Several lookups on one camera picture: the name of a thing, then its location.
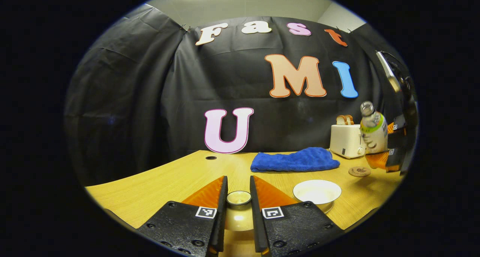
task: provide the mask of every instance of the plastic bottle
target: plastic bottle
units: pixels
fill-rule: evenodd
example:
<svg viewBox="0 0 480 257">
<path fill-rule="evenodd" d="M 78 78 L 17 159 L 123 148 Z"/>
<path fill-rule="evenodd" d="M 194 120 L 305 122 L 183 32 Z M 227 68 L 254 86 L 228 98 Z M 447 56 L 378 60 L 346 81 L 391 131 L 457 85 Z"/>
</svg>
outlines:
<svg viewBox="0 0 480 257">
<path fill-rule="evenodd" d="M 365 154 L 387 151 L 389 133 L 385 117 L 375 110 L 373 103 L 370 101 L 363 102 L 360 105 L 360 111 L 362 115 L 360 131 L 365 144 L 367 144 Z"/>
</svg>

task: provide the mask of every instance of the cork coaster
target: cork coaster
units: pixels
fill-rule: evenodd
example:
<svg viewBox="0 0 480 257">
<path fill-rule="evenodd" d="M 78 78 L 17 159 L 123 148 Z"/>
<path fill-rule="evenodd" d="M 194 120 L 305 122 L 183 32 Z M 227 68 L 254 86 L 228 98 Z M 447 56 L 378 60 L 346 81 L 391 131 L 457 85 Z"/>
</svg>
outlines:
<svg viewBox="0 0 480 257">
<path fill-rule="evenodd" d="M 348 170 L 348 173 L 356 177 L 364 177 L 370 175 L 372 171 L 367 167 L 352 167 Z"/>
</svg>

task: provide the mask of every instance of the table surface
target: table surface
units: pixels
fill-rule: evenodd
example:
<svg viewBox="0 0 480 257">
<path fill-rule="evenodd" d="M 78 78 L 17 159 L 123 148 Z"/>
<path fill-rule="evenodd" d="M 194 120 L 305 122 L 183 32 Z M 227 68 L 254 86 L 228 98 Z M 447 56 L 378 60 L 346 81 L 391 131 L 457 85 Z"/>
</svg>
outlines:
<svg viewBox="0 0 480 257">
<path fill-rule="evenodd" d="M 342 193 L 326 215 L 340 228 L 346 229 L 381 206 L 403 179 L 399 172 L 386 173 L 380 168 L 372 169 L 369 176 L 354 177 L 348 173 L 349 168 L 370 168 L 365 157 L 346 159 L 336 154 L 333 158 L 340 161 L 340 166 L 333 170 L 253 173 L 250 166 L 256 155 L 201 150 L 137 175 L 86 187 L 86 190 L 101 207 L 139 228 L 166 202 L 181 202 L 222 175 L 228 176 L 228 192 L 250 192 L 250 175 L 256 175 L 294 199 L 293 187 L 296 184 L 305 180 L 328 180 L 339 185 Z M 207 156 L 216 156 L 217 159 L 208 160 Z M 225 230 L 224 251 L 219 255 L 259 257 L 260 253 L 255 252 L 253 231 Z"/>
</svg>

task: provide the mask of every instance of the white toaster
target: white toaster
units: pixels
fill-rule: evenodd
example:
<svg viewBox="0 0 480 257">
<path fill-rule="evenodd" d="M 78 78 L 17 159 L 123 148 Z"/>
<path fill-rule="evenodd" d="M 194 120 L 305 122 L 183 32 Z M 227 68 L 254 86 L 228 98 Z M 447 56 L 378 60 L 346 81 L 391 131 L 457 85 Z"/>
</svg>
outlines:
<svg viewBox="0 0 480 257">
<path fill-rule="evenodd" d="M 366 144 L 358 125 L 332 125 L 330 151 L 345 158 L 365 155 Z"/>
</svg>

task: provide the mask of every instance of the blue towel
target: blue towel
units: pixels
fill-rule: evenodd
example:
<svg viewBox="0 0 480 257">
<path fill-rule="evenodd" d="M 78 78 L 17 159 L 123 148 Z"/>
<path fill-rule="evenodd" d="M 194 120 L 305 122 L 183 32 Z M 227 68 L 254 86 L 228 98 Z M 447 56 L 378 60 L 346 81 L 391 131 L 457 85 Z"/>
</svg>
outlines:
<svg viewBox="0 0 480 257">
<path fill-rule="evenodd" d="M 330 151 L 321 147 L 309 147 L 290 155 L 258 153 L 250 170 L 266 171 L 319 171 L 338 168 L 340 161 L 334 160 Z"/>
</svg>

